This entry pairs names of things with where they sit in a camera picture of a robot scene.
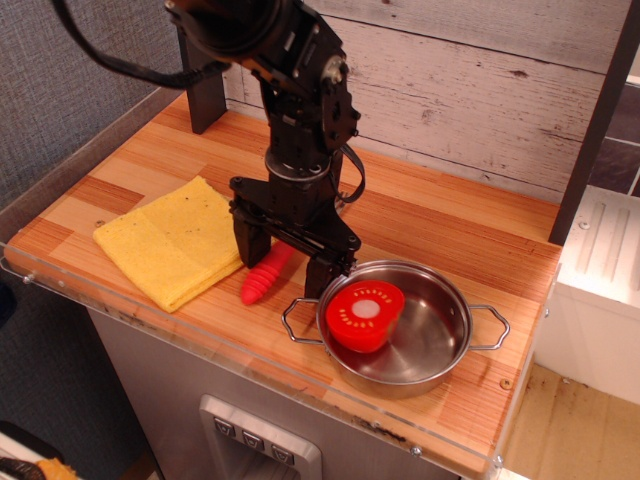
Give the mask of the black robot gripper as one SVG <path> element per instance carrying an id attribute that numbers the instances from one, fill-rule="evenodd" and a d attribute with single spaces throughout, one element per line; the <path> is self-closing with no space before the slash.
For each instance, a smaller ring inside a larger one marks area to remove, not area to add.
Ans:
<path id="1" fill-rule="evenodd" d="M 230 211 L 239 256 L 254 268 L 281 240 L 309 257 L 304 294 L 318 299 L 355 264 L 361 241 L 336 211 L 337 180 L 331 172 L 310 182 L 271 174 L 257 180 L 234 177 Z"/>

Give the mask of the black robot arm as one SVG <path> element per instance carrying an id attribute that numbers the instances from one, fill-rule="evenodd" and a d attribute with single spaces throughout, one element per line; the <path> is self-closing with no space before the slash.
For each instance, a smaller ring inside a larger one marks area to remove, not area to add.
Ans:
<path id="1" fill-rule="evenodd" d="M 342 42 L 302 1 L 169 1 L 173 21 L 201 52 L 247 69 L 270 128 L 267 180 L 235 177 L 231 213 L 242 262 L 255 267 L 278 239 L 308 256 L 305 294 L 322 295 L 355 262 L 361 241 L 336 210 L 359 113 Z"/>

